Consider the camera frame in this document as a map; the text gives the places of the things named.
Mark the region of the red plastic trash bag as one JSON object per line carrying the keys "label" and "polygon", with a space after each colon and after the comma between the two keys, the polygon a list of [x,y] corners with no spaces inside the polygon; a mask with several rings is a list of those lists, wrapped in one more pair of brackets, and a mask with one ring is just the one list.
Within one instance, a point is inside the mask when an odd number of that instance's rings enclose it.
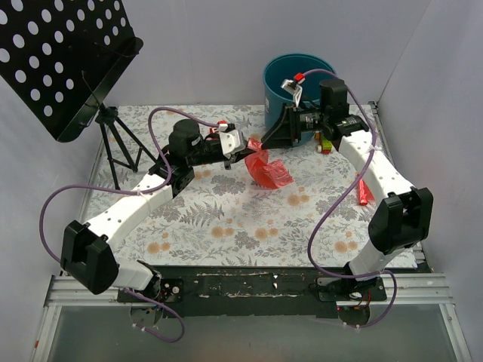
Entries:
{"label": "red plastic trash bag", "polygon": [[245,157],[245,166],[258,185],[266,189],[280,189],[294,181],[281,160],[269,162],[269,152],[262,149],[259,140],[249,138],[248,149],[254,153]]}

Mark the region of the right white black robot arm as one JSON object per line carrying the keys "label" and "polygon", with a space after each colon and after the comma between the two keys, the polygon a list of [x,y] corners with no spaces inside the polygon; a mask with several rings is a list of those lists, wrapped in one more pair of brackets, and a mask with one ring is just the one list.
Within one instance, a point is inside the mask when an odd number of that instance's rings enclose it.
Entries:
{"label": "right white black robot arm", "polygon": [[345,265],[343,274],[328,285],[334,292],[356,300],[368,292],[397,255],[427,238],[433,195],[427,188],[418,189],[406,180],[377,149],[375,129],[349,110],[349,89],[344,80],[321,81],[319,105],[300,109],[304,79],[304,75],[297,74],[281,83],[293,101],[284,104],[277,122],[261,143],[263,149],[281,149],[300,140],[303,133],[319,131],[357,170],[371,191],[377,209],[368,225],[369,240]]}

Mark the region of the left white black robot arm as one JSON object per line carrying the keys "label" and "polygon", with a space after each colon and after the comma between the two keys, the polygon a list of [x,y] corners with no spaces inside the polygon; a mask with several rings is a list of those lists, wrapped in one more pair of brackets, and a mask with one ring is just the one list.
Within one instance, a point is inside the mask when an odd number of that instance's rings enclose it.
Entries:
{"label": "left white black robot arm", "polygon": [[168,144],[130,195],[87,222],[64,231],[62,270],[94,295],[110,287],[128,288],[146,302],[158,298],[161,275],[142,260],[115,257],[121,242],[154,210],[175,199],[195,178],[194,168],[221,163],[226,169],[253,154],[234,124],[218,123],[207,136],[192,119],[174,124]]}

